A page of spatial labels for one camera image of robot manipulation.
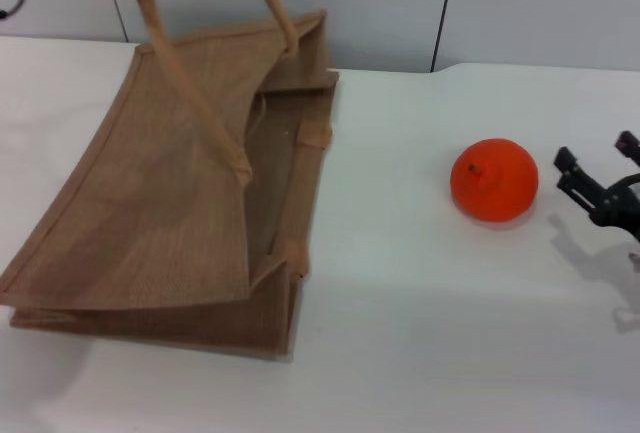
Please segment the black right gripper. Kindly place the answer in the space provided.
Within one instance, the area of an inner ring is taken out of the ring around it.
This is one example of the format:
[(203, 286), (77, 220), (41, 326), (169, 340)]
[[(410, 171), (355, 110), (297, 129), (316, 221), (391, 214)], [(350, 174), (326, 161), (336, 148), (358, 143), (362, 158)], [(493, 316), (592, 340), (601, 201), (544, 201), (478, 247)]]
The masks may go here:
[[(639, 139), (623, 131), (615, 148), (635, 164), (640, 164)], [(554, 159), (561, 173), (557, 188), (581, 206), (598, 227), (613, 227), (626, 231), (639, 240), (639, 174), (622, 178), (605, 189), (589, 176), (566, 147), (561, 147)]]

